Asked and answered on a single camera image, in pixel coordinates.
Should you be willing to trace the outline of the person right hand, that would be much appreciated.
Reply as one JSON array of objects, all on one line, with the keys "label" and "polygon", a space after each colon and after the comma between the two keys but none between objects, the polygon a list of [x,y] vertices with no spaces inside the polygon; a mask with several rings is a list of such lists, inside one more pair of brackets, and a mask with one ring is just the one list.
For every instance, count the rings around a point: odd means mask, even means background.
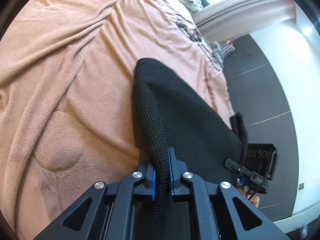
[{"label": "person right hand", "polygon": [[238,186],[237,190],[246,198],[248,199],[255,207],[259,207],[260,197],[252,194],[247,194],[244,191],[242,186]]}]

